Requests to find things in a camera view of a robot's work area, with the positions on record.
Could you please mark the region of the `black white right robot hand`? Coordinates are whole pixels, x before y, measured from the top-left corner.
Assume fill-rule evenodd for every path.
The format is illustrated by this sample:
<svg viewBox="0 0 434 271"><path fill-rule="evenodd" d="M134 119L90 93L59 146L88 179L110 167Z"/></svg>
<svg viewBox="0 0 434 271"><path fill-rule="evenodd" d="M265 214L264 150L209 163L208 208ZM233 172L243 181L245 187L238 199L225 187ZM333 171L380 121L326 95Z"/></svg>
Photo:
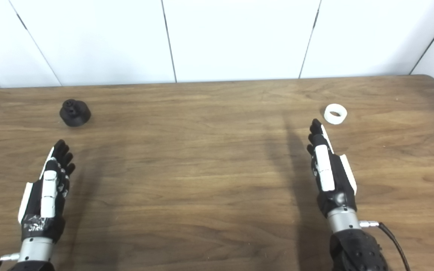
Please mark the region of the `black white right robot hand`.
<svg viewBox="0 0 434 271"><path fill-rule="evenodd" d="M353 174L344 155L334 153L327 131L318 119L309 128L307 151L318 187L317 204L322 215L338 208L357 211Z"/></svg>

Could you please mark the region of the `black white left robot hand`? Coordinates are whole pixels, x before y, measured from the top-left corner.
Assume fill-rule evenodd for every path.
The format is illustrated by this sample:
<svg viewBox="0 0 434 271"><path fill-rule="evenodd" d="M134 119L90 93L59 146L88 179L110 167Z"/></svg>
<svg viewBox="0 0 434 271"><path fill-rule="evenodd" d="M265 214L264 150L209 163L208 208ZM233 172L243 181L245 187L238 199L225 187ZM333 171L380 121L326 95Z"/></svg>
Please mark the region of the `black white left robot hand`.
<svg viewBox="0 0 434 271"><path fill-rule="evenodd" d="M75 170L73 154L62 139L50 149L37 181L26 184L18 211L21 240L47 238L56 244L65 230L63 216L70 176Z"/></svg>

